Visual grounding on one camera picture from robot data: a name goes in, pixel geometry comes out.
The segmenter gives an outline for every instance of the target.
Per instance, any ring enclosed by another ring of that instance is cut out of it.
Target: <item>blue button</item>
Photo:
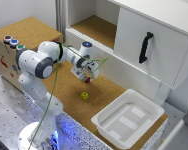
[[[11,43],[18,43],[18,40],[11,40]]]

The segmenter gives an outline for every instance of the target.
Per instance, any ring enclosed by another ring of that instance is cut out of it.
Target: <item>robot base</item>
[[[18,150],[43,150],[42,147],[34,148],[33,146],[31,146],[31,148],[28,149],[30,146],[28,137],[31,135],[31,133],[37,127],[37,125],[38,125],[38,122],[29,124],[20,132],[19,137],[18,137]],[[63,135],[60,132],[59,132],[58,141],[59,141],[59,150],[60,150],[61,147],[63,146],[63,142],[64,142]]]

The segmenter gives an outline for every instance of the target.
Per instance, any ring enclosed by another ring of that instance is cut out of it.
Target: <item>cabinet door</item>
[[[140,64],[139,56],[147,32],[154,37],[148,40],[147,60]],[[187,51],[187,35],[127,9],[120,9],[115,55],[173,86]]]

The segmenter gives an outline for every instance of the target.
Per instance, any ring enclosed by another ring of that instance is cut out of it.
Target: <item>open shelf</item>
[[[71,27],[114,49],[117,30],[116,25],[94,15]]]

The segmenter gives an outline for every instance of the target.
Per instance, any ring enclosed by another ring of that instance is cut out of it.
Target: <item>cardboard box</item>
[[[18,70],[15,61],[16,50],[4,44],[3,39],[6,35],[11,35],[14,39],[19,40],[20,44],[34,51],[43,41],[63,42],[63,35],[34,17],[26,18],[0,29],[0,73],[22,91],[18,83],[21,71]]]

